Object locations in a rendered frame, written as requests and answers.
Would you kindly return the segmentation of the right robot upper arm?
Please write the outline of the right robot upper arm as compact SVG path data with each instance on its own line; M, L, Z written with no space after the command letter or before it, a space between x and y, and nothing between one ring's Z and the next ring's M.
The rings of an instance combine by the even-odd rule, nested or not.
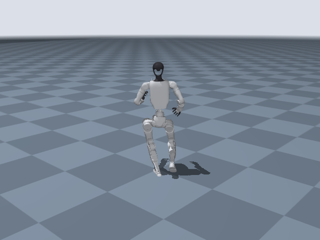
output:
M185 103L185 100L184 100L182 93L179 90L177 84L174 81L168 81L168 82L169 82L169 87L171 89L173 89L173 92L174 92L175 96L177 97L176 101L177 101L178 105Z

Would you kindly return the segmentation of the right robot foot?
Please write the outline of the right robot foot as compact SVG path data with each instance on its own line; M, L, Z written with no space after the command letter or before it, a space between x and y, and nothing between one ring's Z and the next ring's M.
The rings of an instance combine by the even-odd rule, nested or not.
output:
M169 171L170 172L177 172L176 166L173 162L169 164Z

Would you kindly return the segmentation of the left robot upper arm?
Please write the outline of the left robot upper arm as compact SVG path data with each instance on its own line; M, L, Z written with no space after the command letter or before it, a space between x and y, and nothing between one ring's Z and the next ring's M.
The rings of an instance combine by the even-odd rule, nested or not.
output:
M141 85L141 87L140 87L140 89L139 89L139 91L138 91L138 93L137 93L136 99L135 99L135 101L134 101L134 104L136 104L136 105L138 105L138 106L141 104L141 102L142 102L141 99L142 99L142 97L144 96L145 91L149 89L149 85L150 85L150 82L144 82L144 83Z

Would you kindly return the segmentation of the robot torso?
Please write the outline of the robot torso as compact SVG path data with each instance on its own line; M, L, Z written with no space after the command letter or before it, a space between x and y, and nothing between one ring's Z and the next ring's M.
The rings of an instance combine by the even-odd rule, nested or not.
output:
M153 108L157 109L155 115L152 116L152 127L164 128L166 125L166 117L164 116L164 111L161 109L166 109L168 106L170 98L170 84L166 78L163 79L164 81L154 80L151 79L151 81L149 81L150 102Z

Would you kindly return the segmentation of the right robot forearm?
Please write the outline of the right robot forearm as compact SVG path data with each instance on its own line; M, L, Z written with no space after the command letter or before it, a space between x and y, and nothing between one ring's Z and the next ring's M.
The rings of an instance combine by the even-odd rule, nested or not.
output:
M185 102L184 102L183 104L181 104L181 105L178 104L178 106L177 106L177 108L176 108L175 111L176 111L177 113L181 112L181 111L183 110L184 105L185 105Z

